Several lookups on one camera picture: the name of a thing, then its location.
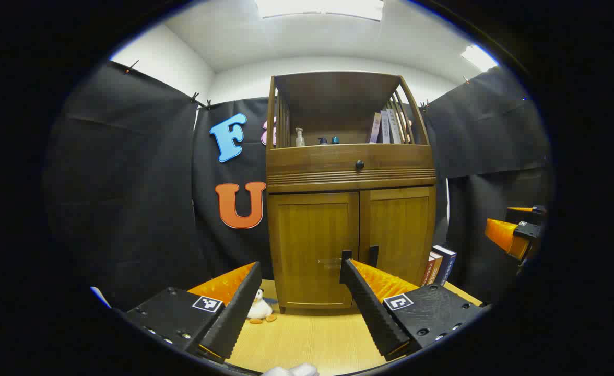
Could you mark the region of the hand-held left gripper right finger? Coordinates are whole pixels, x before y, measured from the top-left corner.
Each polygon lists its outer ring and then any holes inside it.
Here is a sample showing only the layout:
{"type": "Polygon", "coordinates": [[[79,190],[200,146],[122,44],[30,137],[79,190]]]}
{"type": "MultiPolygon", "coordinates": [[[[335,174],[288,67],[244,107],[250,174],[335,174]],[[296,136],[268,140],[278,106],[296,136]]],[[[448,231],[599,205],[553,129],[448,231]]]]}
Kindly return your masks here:
{"type": "Polygon", "coordinates": [[[350,258],[341,262],[340,283],[350,291],[386,361],[444,341],[485,312],[441,284],[417,287],[350,258]]]}

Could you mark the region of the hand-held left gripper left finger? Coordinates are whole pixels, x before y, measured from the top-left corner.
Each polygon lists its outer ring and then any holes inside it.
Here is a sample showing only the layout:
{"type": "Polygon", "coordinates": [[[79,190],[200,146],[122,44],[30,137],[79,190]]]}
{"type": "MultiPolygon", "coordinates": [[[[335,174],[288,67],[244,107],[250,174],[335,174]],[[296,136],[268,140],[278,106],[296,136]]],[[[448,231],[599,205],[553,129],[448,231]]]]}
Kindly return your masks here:
{"type": "Polygon", "coordinates": [[[129,298],[113,311],[167,347],[224,362],[231,357],[261,282],[258,261],[217,276],[204,264],[173,263],[158,276],[133,284],[129,298]]]}

